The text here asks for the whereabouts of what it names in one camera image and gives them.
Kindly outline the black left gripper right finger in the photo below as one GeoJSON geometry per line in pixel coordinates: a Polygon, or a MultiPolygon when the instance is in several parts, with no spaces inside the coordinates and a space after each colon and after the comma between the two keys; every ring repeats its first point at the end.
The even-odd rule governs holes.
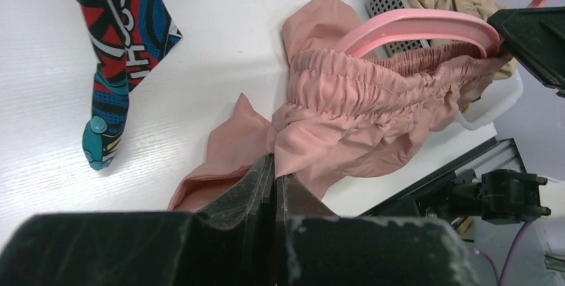
{"type": "Polygon", "coordinates": [[[279,285],[478,285],[444,220],[340,217],[294,175],[274,182],[279,285]]]}

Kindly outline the colourful comic print shorts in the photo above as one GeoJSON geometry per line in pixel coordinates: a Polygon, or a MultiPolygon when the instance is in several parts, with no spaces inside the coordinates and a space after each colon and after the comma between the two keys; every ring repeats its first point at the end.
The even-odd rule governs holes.
{"type": "Polygon", "coordinates": [[[82,148],[90,168],[108,167],[125,130],[129,94],[183,38],[163,0],[76,0],[97,58],[82,148]]]}

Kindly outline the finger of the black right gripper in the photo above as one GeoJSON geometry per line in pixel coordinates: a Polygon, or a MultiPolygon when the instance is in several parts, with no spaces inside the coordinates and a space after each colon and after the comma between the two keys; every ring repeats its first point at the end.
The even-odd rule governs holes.
{"type": "Polygon", "coordinates": [[[487,23],[502,46],[544,87],[564,97],[564,8],[503,9],[487,23]]]}

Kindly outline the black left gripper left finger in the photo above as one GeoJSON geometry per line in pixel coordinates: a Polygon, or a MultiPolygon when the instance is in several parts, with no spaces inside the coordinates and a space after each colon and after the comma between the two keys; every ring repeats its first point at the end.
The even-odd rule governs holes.
{"type": "Polygon", "coordinates": [[[273,285],[274,158],[196,212],[48,213],[1,253],[2,285],[273,285]]]}

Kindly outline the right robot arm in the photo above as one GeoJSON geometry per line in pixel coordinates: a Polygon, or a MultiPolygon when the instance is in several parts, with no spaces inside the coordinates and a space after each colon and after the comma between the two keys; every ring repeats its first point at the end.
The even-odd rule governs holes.
{"type": "MultiPolygon", "coordinates": [[[[503,45],[544,87],[564,97],[564,8],[509,9],[495,13],[488,22],[505,38],[503,45]]],[[[539,187],[545,177],[497,169],[471,181],[471,171],[451,175],[445,183],[417,193],[408,202],[412,215],[442,219],[480,216],[493,224],[520,223],[498,278],[507,280],[515,250],[531,224],[551,210],[540,203],[539,187]]]]}

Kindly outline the pink hanger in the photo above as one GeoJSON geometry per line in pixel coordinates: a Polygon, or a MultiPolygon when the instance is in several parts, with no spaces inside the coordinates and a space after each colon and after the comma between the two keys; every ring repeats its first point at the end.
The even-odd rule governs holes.
{"type": "Polygon", "coordinates": [[[477,46],[483,58],[497,54],[504,41],[493,26],[469,14],[437,9],[395,9],[352,30],[333,50],[363,57],[387,43],[420,39],[471,43],[477,46]]]}

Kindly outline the pink shorts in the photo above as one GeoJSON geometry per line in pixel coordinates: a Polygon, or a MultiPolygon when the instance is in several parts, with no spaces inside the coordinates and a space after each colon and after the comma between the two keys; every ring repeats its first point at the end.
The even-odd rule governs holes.
{"type": "Polygon", "coordinates": [[[265,119],[240,95],[169,209],[201,209],[269,153],[276,176],[294,173],[318,198],[343,177],[380,177],[405,166],[435,131],[434,110],[445,97],[432,96],[432,76],[410,73],[408,63],[334,51],[360,24],[341,0],[311,0],[292,14],[282,26],[286,102],[265,119]]]}

